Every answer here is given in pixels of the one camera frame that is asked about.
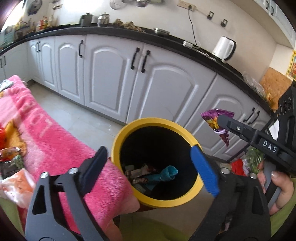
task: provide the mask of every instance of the yellow trash bin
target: yellow trash bin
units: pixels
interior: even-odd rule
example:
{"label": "yellow trash bin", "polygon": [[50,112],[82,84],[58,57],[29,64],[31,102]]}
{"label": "yellow trash bin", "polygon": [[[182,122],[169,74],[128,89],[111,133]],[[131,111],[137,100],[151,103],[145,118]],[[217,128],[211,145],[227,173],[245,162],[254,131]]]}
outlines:
{"label": "yellow trash bin", "polygon": [[196,144],[199,145],[190,132],[172,121],[143,118],[121,129],[111,158],[122,172],[122,164],[132,164],[136,169],[144,163],[159,170],[168,165],[177,168],[175,179],[156,185],[149,197],[132,186],[135,197],[146,206],[175,207],[193,199],[203,186],[190,158],[190,149]]}

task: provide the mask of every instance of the human hand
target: human hand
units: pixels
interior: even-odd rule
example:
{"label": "human hand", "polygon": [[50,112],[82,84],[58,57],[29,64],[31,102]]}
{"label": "human hand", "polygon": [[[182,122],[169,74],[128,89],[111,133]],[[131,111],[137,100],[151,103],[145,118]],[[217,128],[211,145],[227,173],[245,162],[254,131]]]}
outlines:
{"label": "human hand", "polygon": [[[263,193],[265,194],[266,189],[264,187],[264,184],[266,182],[266,178],[265,178],[265,175],[262,171],[263,168],[264,168],[264,161],[262,161],[258,165],[258,169],[261,171],[258,173],[257,177],[258,177],[258,180],[262,186]],[[277,213],[281,208],[283,208],[288,203],[288,201],[291,199],[291,197],[293,196],[293,193],[294,193],[294,185],[293,185],[293,182],[291,181],[290,177],[283,172],[273,171],[271,173],[271,180],[276,186],[281,188],[281,192],[280,192],[278,199],[276,200],[274,205],[269,210],[269,214],[273,215],[273,214]]]}

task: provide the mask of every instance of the fingernail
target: fingernail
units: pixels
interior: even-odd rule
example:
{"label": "fingernail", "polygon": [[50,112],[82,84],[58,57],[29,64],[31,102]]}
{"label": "fingernail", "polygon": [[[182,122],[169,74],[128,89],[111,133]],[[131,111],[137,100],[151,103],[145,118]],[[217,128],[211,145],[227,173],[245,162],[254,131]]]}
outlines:
{"label": "fingernail", "polygon": [[277,171],[273,171],[271,173],[271,177],[274,178],[274,179],[277,179],[279,177],[279,173]]}

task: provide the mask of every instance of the kitchen cabinet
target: kitchen cabinet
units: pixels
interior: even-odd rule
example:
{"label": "kitchen cabinet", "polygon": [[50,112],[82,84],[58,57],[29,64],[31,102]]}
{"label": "kitchen cabinet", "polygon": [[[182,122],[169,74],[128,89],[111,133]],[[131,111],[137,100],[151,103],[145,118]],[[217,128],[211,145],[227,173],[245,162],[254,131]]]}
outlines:
{"label": "kitchen cabinet", "polygon": [[127,123],[160,117],[184,126],[216,73],[176,53],[145,45]]}
{"label": "kitchen cabinet", "polygon": [[54,51],[59,93],[82,105],[85,40],[86,36],[56,36]]}
{"label": "kitchen cabinet", "polygon": [[0,81],[2,82],[5,79],[6,77],[5,77],[4,68],[3,68],[3,60],[0,57]]}
{"label": "kitchen cabinet", "polygon": [[43,85],[54,91],[58,91],[55,73],[54,43],[55,36],[41,38],[39,39],[37,47],[39,54],[39,70],[41,72]]}
{"label": "kitchen cabinet", "polygon": [[[255,119],[257,113],[255,110],[258,109],[258,105],[235,85],[217,75],[202,102],[185,125],[185,128],[194,135],[206,154],[228,159],[230,151],[235,154],[244,144],[238,142],[238,136],[229,133],[230,145],[228,149],[225,148],[225,143],[219,135],[214,133],[200,115],[202,112],[215,108],[232,111],[235,113],[235,120],[248,124]],[[269,120],[267,116],[261,110],[260,118],[258,117],[251,126],[255,128],[263,127]]]}
{"label": "kitchen cabinet", "polygon": [[280,29],[284,32],[284,34],[287,36],[289,41],[294,45],[296,40],[295,30],[293,29],[291,23],[289,22],[283,11],[273,0],[270,0],[269,14],[271,18],[276,22],[276,24],[280,27]]}
{"label": "kitchen cabinet", "polygon": [[18,75],[28,81],[27,43],[22,43],[1,56],[2,65],[7,78]]}
{"label": "kitchen cabinet", "polygon": [[38,39],[28,42],[29,79],[35,80],[39,84],[43,84],[39,63],[38,43]]}
{"label": "kitchen cabinet", "polygon": [[254,18],[276,41],[294,49],[296,32],[274,0],[231,0]]}
{"label": "kitchen cabinet", "polygon": [[254,0],[259,6],[261,6],[265,12],[269,11],[269,1],[270,0]]}
{"label": "kitchen cabinet", "polygon": [[126,122],[143,46],[143,43],[116,37],[86,36],[84,96],[87,107]]}

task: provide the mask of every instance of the metal bowl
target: metal bowl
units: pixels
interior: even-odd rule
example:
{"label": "metal bowl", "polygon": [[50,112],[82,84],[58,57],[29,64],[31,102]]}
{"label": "metal bowl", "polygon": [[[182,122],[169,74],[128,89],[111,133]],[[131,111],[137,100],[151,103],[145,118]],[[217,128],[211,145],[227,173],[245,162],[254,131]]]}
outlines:
{"label": "metal bowl", "polygon": [[168,35],[170,35],[169,31],[165,31],[165,30],[160,29],[160,28],[154,28],[153,30],[159,36],[168,36]]}

